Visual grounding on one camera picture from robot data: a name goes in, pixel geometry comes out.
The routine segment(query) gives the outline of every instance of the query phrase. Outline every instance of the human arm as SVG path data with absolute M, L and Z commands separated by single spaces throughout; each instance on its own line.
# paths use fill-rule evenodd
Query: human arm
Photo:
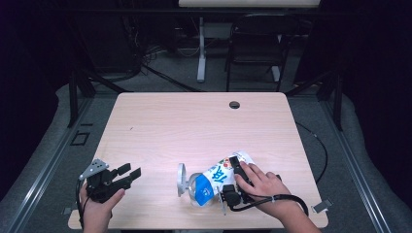
M 254 186 L 246 183 L 241 176 L 235 175 L 237 184 L 256 201 L 262 198 L 256 196 L 273 196 L 276 194 L 291 194 L 288 188 L 275 174 L 264 174 L 257 165 L 240 163 Z M 303 213 L 302 209 L 291 200 L 279 200 L 275 203 L 267 202 L 257 206 L 261 211 L 278 218 L 285 228 L 291 232 L 320 232 L 312 220 Z
M 98 203 L 92 200 L 87 200 L 86 184 L 83 185 L 80 196 L 81 206 L 84 211 L 84 232 L 85 233 L 103 233 L 107 232 L 109 227 L 109 221 L 112 216 L 112 209 L 118 204 L 121 198 L 124 196 L 124 189 L 118 190 L 109 200 L 105 203 Z

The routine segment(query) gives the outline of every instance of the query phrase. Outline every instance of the snack bag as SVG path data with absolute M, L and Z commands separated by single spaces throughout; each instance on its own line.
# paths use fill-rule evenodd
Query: snack bag
M 245 163 L 254 163 L 252 158 L 244 151 L 240 150 L 232 153 L 230 156 L 219 161 L 218 164 L 209 168 L 196 178 L 196 188 L 194 198 L 199 206 L 203 206 L 211 200 L 219 190 L 223 189 L 225 184 L 234 184 L 233 168 L 230 164 L 229 158 L 237 156 L 240 161 Z

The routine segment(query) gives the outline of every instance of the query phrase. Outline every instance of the human hand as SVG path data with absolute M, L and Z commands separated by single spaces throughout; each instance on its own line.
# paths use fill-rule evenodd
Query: human hand
M 245 162 L 240 162 L 240 166 L 243 171 L 245 171 L 249 180 L 251 180 L 254 186 L 249 185 L 243 180 L 243 178 L 235 174 L 234 179 L 237 184 L 248 194 L 251 194 L 251 197 L 255 201 L 261 200 L 261 197 L 257 196 L 274 196 L 277 194 L 291 194 L 288 188 L 282 183 L 282 181 L 276 177 L 272 172 L 264 174 L 257 165 L 255 164 L 246 164 Z M 261 211 L 267 213 L 270 216 L 274 216 L 280 220 L 286 217 L 287 213 L 290 211 L 299 210 L 300 207 L 290 200 L 279 200 L 275 203 L 267 202 L 257 206 Z
M 80 191 L 81 206 L 84 211 L 84 232 L 103 233 L 107 232 L 109 227 L 109 221 L 112 217 L 112 209 L 118 204 L 121 198 L 125 194 L 124 189 L 118 190 L 109 200 L 105 203 L 98 203 L 92 200 L 87 201 L 87 184 L 85 183 Z

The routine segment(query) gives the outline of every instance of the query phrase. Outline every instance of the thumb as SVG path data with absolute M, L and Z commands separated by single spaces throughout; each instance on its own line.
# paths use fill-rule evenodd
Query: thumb
M 118 204 L 121 198 L 123 198 L 124 194 L 125 190 L 123 188 L 119 189 L 115 195 L 104 203 L 104 205 L 111 211 Z

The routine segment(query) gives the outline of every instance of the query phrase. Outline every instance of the desk leg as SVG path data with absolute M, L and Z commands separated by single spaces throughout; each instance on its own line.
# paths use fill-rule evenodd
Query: desk leg
M 205 34 L 203 17 L 199 21 L 199 66 L 197 67 L 197 81 L 199 83 L 205 82 L 205 70 L 206 70 L 206 55 L 205 55 Z

